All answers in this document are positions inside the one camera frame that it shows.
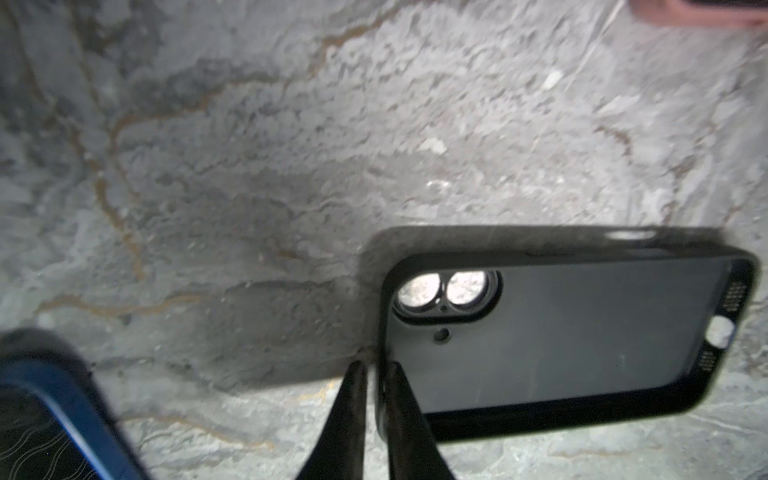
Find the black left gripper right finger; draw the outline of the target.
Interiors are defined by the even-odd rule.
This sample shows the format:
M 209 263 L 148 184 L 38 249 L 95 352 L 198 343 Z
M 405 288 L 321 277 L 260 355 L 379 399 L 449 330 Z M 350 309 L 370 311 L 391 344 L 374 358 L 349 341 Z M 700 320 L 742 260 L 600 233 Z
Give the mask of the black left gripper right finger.
M 397 362 L 388 362 L 385 367 L 383 405 L 389 478 L 454 480 Z

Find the pink phone case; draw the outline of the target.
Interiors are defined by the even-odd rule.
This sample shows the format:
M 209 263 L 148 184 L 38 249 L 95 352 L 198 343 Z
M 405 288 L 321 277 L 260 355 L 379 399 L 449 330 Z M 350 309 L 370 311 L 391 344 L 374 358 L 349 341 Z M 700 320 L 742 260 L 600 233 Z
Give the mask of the pink phone case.
M 766 28 L 766 1 L 630 0 L 631 13 L 656 26 Z

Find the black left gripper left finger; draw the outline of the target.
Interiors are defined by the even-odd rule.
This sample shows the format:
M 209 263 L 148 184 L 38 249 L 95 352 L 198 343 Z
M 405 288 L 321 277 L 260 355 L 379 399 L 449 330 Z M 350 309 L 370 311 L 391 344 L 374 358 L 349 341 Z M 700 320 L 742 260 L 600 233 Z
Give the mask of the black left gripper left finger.
M 367 382 L 367 366 L 352 362 L 298 480 L 363 478 Z

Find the black phone case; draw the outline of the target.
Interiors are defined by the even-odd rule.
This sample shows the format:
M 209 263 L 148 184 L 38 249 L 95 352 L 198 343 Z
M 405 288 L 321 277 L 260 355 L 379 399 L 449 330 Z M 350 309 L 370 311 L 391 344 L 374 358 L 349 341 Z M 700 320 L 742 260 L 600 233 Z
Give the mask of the black phone case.
M 410 256 L 381 290 L 379 361 L 399 364 L 436 440 L 675 415 L 712 388 L 757 257 L 713 243 Z

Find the black phone blue edge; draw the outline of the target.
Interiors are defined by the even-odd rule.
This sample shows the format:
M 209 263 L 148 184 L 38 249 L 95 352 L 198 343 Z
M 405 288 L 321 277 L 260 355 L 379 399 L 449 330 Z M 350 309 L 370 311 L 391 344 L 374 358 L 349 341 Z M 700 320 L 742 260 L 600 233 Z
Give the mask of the black phone blue edge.
M 145 479 L 85 361 L 50 331 L 1 334 L 1 476 Z

